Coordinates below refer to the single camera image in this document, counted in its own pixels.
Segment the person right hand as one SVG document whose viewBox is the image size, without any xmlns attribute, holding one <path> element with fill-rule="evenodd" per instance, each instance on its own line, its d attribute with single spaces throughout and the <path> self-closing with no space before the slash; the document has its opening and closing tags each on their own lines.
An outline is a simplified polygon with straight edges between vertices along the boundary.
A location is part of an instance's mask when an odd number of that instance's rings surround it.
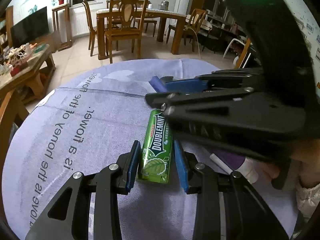
<svg viewBox="0 0 320 240">
<path fill-rule="evenodd" d="M 319 139 L 292 142 L 287 147 L 289 156 L 276 163 L 260 163 L 260 168 L 272 186 L 291 190 L 296 182 L 312 188 L 319 184 Z"/>
</svg>

